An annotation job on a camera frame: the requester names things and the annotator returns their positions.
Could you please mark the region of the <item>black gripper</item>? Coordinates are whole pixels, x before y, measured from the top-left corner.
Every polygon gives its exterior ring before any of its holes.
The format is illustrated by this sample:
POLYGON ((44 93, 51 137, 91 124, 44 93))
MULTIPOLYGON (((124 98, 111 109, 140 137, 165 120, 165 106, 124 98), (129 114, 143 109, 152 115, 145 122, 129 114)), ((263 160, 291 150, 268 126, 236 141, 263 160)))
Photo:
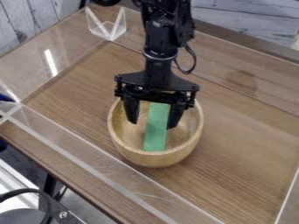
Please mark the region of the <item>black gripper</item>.
POLYGON ((184 109, 193 107, 200 87, 173 73, 172 62, 147 59, 143 71, 121 73, 115 81, 115 95, 123 100, 127 120, 137 123, 140 101, 160 102, 171 105, 167 128, 175 128, 184 109))

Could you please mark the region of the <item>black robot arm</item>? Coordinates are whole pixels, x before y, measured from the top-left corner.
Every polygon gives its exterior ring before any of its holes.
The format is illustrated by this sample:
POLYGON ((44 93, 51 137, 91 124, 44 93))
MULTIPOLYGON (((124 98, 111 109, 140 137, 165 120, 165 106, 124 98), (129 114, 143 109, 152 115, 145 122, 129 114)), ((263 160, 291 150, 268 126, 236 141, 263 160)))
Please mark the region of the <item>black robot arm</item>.
POLYGON ((176 76, 180 48, 189 49, 195 37, 191 0, 139 0, 144 26, 144 70, 115 76, 115 96, 123 101, 125 117, 137 122, 140 102, 171 106, 167 127, 175 128, 184 110, 195 105, 200 86, 176 76))

